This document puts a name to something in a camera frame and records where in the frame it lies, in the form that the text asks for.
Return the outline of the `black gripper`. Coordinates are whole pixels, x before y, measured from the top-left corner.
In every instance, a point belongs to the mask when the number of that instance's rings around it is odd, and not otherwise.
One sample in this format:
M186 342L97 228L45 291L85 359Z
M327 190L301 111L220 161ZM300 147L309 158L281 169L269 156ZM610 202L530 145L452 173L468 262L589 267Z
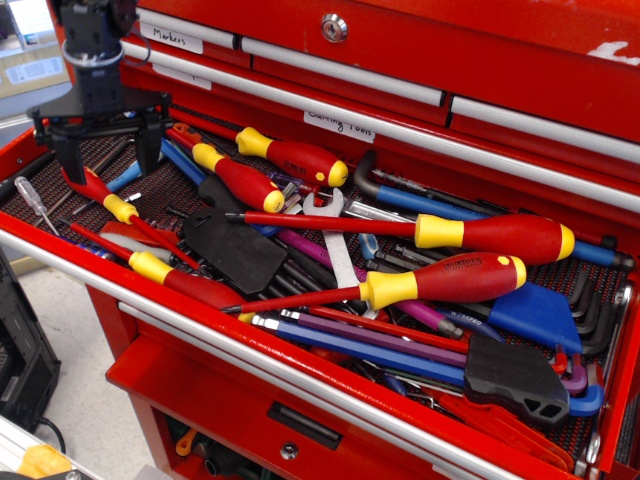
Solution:
M158 167L164 131L172 125L171 96L123 85L115 65L76 67L74 73L75 82L67 93L28 109L36 143L52 146L70 182L85 184L77 139L134 133L141 174L153 173Z

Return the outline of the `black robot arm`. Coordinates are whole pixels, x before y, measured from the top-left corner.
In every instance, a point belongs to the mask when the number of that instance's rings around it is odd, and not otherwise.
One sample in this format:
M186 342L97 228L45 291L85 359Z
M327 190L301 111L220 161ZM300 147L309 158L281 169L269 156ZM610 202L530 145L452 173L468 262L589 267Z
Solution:
M68 180L87 183L79 150L83 139L131 134L141 172L158 165L161 140L172 125L171 96L127 87L121 82L121 39L138 16L135 1L51 1L64 30L61 52L71 65L71 89L30 108L34 137L56 154Z

